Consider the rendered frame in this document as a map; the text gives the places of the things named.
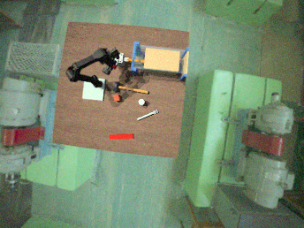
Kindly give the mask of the grey cylinder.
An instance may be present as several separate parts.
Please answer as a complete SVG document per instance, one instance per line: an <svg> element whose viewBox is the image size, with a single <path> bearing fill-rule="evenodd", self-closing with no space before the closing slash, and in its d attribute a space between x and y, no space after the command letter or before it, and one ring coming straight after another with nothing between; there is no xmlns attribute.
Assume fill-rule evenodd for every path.
<svg viewBox="0 0 304 228"><path fill-rule="evenodd" d="M145 103L145 101L144 101L143 99L140 99L140 100L139 100L139 104L140 104L140 105L143 105L144 103Z"/></svg>

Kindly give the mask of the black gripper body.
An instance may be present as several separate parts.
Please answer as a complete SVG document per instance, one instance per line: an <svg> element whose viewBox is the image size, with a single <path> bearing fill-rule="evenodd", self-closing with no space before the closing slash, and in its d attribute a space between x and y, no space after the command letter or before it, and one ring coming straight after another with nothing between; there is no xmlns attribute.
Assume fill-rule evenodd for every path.
<svg viewBox="0 0 304 228"><path fill-rule="evenodd" d="M105 63L107 65L106 66L107 68L103 67L103 69L102 69L103 73L105 73L107 75L110 75L110 70L112 69L112 66L114 65L114 63L116 61L115 58L119 59L119 55L116 56L116 57L114 57L114 58L112 58L111 61L110 61L110 63L108 63L108 64Z"/></svg>

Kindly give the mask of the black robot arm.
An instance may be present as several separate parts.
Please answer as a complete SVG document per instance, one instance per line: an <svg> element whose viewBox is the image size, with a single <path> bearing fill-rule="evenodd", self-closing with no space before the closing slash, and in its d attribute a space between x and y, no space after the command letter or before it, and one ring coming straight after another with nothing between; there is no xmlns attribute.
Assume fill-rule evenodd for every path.
<svg viewBox="0 0 304 228"><path fill-rule="evenodd" d="M97 78L96 75L93 76L87 76L84 74L80 74L81 69L92 65L95 62L100 62L100 64L108 64L110 63L111 59L120 55L119 52L117 51L116 48L113 48L111 51L109 51L107 48L106 49L98 49L94 55L90 57L86 57L83 60L80 60L77 63L73 63L72 66L69 66L68 69L66 70L65 74L67 75L67 78L71 82L77 82L78 80L81 81L86 81L91 83L95 88L96 87L102 87L103 84L99 79ZM74 68L74 70L73 70Z"/></svg>

